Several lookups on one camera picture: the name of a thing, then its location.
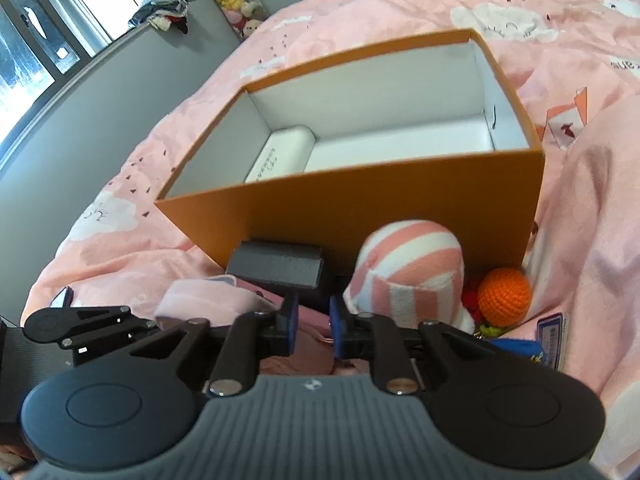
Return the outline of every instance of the pink fabric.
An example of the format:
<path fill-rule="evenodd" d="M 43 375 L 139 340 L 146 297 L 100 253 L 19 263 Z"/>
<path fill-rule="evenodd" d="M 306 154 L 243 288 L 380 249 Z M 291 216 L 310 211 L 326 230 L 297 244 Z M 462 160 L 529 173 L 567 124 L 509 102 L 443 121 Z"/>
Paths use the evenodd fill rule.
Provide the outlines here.
<path fill-rule="evenodd" d="M 475 27 L 517 88 L 546 152 L 541 228 L 529 264 L 532 318 L 515 335 L 532 335 L 535 316 L 571 312 L 566 371 L 601 395 L 612 420 L 625 411 L 621 399 L 640 406 L 640 388 L 633 389 L 640 364 L 639 18 L 640 0 L 306 0 L 288 7 L 134 150 L 34 285 L 23 319 L 64 285 L 78 303 L 130 304 L 150 317 L 175 280 L 222 272 L 152 198 L 240 85 L 363 44 Z M 607 427 L 596 454 L 613 475 L 640 449 L 640 413 L 631 411 L 626 426 L 621 419 L 613 417 L 619 425 Z M 616 436 L 623 446 L 609 445 Z"/>
<path fill-rule="evenodd" d="M 212 280 L 176 280 L 156 308 L 156 321 L 162 328 L 193 317 L 205 317 L 214 326 L 230 325 L 239 314 L 256 310 L 273 310 L 282 298 L 243 280 L 237 286 Z M 260 290 L 264 298 L 255 291 Z M 325 375 L 332 372 L 334 359 L 328 343 L 330 335 L 325 316 L 300 307 L 305 323 L 296 335 L 296 351 L 287 359 L 268 358 L 260 362 L 263 374 Z"/>

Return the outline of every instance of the orange box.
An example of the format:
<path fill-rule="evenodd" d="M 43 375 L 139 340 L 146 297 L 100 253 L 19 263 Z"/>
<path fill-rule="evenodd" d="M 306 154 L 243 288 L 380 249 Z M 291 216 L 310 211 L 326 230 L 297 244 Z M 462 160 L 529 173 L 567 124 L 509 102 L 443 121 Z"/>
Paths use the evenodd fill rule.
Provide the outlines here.
<path fill-rule="evenodd" d="M 371 44 L 249 83 L 156 199 L 221 266 L 242 240 L 321 246 L 353 270 L 365 238 L 429 219 L 467 268 L 519 267 L 544 155 L 481 36 Z"/>

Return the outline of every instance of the pink striped plush toy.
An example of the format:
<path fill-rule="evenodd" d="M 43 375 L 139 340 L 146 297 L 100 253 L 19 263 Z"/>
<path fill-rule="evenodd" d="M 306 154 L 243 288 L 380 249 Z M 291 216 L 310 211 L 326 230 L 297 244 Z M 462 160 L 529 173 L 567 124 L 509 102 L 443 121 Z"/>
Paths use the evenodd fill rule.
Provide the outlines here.
<path fill-rule="evenodd" d="M 439 319 L 471 333 L 474 322 L 460 302 L 464 269 L 460 243 L 447 228 L 395 222 L 364 242 L 344 301 L 354 314 L 383 314 L 398 326 Z"/>

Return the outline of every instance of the paper tag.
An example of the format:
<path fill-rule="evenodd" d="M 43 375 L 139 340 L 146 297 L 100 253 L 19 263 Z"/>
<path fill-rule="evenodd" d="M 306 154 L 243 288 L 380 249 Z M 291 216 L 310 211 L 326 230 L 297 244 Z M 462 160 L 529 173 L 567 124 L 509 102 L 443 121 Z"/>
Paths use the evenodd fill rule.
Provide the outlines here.
<path fill-rule="evenodd" d="M 566 334 L 569 318 L 566 314 L 553 314 L 538 321 L 536 338 L 545 351 L 544 364 L 562 371 L 566 352 Z"/>

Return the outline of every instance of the orange crochet ball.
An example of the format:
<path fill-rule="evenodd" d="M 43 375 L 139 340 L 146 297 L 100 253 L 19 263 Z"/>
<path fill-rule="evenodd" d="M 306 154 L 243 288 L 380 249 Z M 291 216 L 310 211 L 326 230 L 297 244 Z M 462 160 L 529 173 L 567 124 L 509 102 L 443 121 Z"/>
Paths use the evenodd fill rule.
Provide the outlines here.
<path fill-rule="evenodd" d="M 519 270 L 492 270 L 478 288 L 478 306 L 493 326 L 505 327 L 521 320 L 531 304 L 531 288 Z"/>

